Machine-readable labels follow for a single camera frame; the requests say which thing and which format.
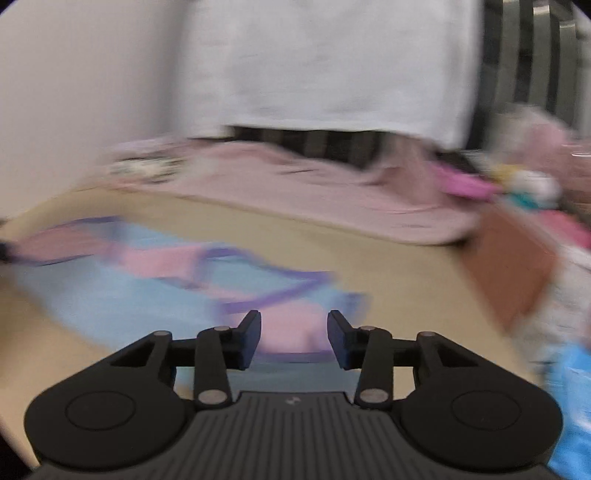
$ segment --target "beige wall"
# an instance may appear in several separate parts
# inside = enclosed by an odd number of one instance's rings
[[[17,0],[0,17],[0,218],[168,128],[190,0]]]

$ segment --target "blue fabric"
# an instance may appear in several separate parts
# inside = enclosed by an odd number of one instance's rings
[[[548,466],[567,480],[591,479],[591,355],[567,345],[550,369],[547,389],[564,416],[564,429]]]
[[[85,228],[112,237],[109,224]],[[116,239],[134,248],[187,244],[181,239],[139,225],[118,222]],[[209,244],[228,249],[226,244]],[[136,278],[98,257],[44,265],[15,265],[18,284],[38,298],[52,317],[93,342],[120,349],[155,330],[170,330],[174,338],[191,338],[220,325],[223,312],[216,299],[157,279]],[[232,255],[208,261],[208,282],[219,288],[255,296],[291,288],[301,280],[281,269],[262,265],[254,257]],[[328,312],[337,308],[351,321],[359,320],[363,298],[335,288],[331,282],[301,295]],[[177,382],[191,384],[192,369],[180,369]],[[352,395],[357,372],[345,372],[336,361],[317,364],[279,363],[255,355],[246,372],[229,372],[234,395],[242,390],[345,391]]]

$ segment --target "black robotic gripper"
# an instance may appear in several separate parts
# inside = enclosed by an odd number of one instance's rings
[[[344,393],[243,392],[261,334],[251,311],[236,328],[173,340],[154,332],[33,400],[25,431],[34,480],[542,480],[562,416],[543,390],[433,332],[393,339],[353,328],[334,310],[327,332],[341,368],[361,369]],[[193,400],[174,391],[194,367]],[[415,390],[392,396],[393,367]]]

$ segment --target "white sheet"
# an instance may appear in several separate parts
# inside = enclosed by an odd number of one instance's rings
[[[475,0],[199,0],[177,130],[383,130],[461,147],[477,90]]]

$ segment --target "beige tabletop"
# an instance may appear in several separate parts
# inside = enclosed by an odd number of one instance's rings
[[[8,222],[4,239],[18,239],[60,222],[122,215],[195,241],[224,241],[298,270],[329,270],[347,290],[369,295],[366,324],[398,338],[435,330],[500,366],[533,380],[488,312],[451,247],[417,247],[326,225],[210,202],[102,189],[70,192]],[[22,428],[28,403],[43,389],[108,351],[52,321],[9,275],[0,283],[0,421],[34,462]],[[413,389],[410,369],[395,369],[395,395]]]

